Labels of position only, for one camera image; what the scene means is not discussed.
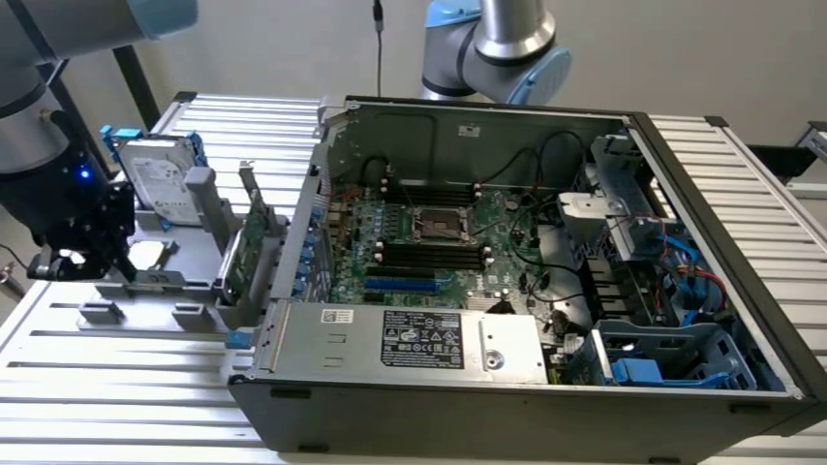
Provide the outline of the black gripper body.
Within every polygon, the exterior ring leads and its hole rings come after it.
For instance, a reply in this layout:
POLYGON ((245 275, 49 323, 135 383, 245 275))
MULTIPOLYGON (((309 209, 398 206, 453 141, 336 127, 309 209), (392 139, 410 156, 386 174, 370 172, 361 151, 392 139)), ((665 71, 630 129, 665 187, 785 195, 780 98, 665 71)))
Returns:
POLYGON ((43 165, 1 176, 1 205, 27 228, 35 246, 107 252, 101 210, 110 179, 95 158, 73 142, 43 165))

